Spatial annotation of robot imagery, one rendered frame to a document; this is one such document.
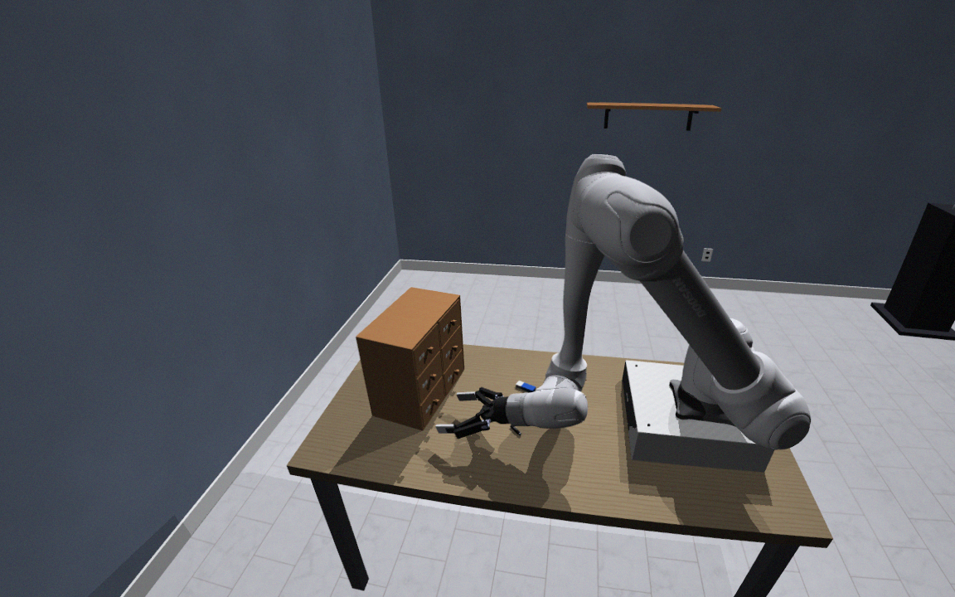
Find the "brown wooden drawer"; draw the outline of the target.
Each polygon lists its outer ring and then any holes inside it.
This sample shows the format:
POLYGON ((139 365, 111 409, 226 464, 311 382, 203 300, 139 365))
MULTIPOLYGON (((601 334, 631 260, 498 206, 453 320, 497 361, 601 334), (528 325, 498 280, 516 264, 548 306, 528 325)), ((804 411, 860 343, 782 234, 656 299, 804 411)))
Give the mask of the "brown wooden drawer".
POLYGON ((463 371, 463 352, 459 352, 458 355, 454 358, 451 364, 448 364, 448 369, 444 372, 444 384, 446 385, 446 395, 448 390, 453 386, 453 383, 458 379, 459 374, 463 371), (456 376, 456 375, 458 376, 456 376))
POLYGON ((459 301, 456 301, 439 320, 441 345, 446 342, 448 336, 452 335, 453 330, 458 327, 459 323, 461 323, 461 305, 459 305, 459 301))
POLYGON ((429 395, 422 401, 421 413, 422 413, 422 425, 425 425, 429 422, 429 417, 439 408, 441 400, 444 399, 444 381, 443 378, 439 379, 439 382, 436 383, 434 388, 429 391, 429 395))
POLYGON ((439 380, 441 374, 443 374, 441 371, 441 355, 436 354, 433 360, 429 362, 427 369, 424 369, 417 378, 420 403, 427 396, 429 390, 433 388, 434 383, 439 380))
POLYGON ((446 371, 448 364, 450 364, 456 354, 458 354, 459 349, 461 349, 462 346, 461 328, 456 328, 453 335, 448 338, 446 344, 441 347, 441 358, 443 358, 444 371, 446 371))
POLYGON ((413 349, 414 369, 416 370, 416 376, 419 376, 422 369, 427 366, 429 360, 434 357, 439 349, 439 326, 435 324, 434 328, 429 330, 428 335, 422 337, 422 341, 413 349))

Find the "brown wooden chest of drawers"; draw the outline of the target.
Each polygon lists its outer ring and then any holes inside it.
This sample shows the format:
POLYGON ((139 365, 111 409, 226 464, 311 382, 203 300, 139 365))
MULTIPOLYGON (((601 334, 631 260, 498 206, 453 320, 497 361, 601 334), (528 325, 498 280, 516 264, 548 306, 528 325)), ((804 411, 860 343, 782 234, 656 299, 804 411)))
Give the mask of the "brown wooden chest of drawers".
POLYGON ((410 287, 356 336, 371 413, 424 430, 413 349, 461 295, 410 287))

